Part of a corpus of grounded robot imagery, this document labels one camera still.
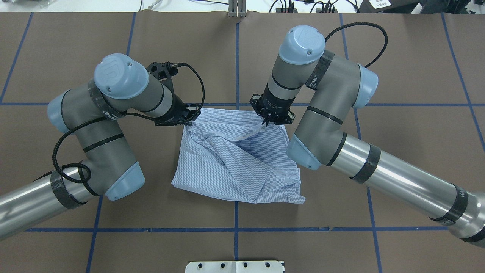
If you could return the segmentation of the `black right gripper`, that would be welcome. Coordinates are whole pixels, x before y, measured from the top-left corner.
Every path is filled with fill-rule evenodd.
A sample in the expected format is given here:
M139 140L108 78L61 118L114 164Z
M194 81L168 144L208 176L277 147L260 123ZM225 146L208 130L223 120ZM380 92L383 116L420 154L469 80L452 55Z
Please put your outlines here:
M254 94L249 102L255 113L262 118L261 124L265 127L270 123L280 126L294 121L295 115L290 110L290 104L284 103L279 106L276 104L277 101L272 102L269 97L258 94Z

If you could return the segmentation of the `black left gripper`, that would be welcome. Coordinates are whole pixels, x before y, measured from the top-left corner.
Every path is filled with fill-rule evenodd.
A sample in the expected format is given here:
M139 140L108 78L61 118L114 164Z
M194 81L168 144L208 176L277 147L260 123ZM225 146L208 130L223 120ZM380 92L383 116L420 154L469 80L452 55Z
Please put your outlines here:
M146 115L153 119L156 126L192 126L201 114L201 103L187 104L174 92L172 77L177 75L179 67L187 67L201 81L196 70L187 63L152 62L147 67L148 72L159 81L163 91L156 106L146 111Z

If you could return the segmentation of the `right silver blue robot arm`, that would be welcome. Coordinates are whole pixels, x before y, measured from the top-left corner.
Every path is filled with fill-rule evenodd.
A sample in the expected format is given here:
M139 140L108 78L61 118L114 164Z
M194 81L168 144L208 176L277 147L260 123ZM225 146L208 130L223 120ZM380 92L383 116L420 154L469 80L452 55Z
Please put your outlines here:
M369 26L383 34L383 47L363 66L327 50L335 33ZM369 69L388 46L386 30L370 22L339 26L327 36L309 25L287 31L262 94L250 104L262 126L291 124L291 106L302 88L314 95L286 147L286 154L307 169L329 166L350 180L404 202L431 221L444 226L463 242L484 247L484 193L469 192L341 129L347 115L369 104L379 79Z

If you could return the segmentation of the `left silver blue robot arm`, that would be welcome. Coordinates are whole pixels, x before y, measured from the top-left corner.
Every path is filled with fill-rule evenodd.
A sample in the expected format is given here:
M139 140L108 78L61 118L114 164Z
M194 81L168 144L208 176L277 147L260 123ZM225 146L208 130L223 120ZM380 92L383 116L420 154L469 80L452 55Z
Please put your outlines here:
M104 195L119 200L145 183L140 163L118 120L138 116L156 126L191 126L204 102L187 104L174 93L172 77L184 62L144 67L114 53L97 64L88 83L47 106L62 133L52 152L53 170L1 197L1 240Z

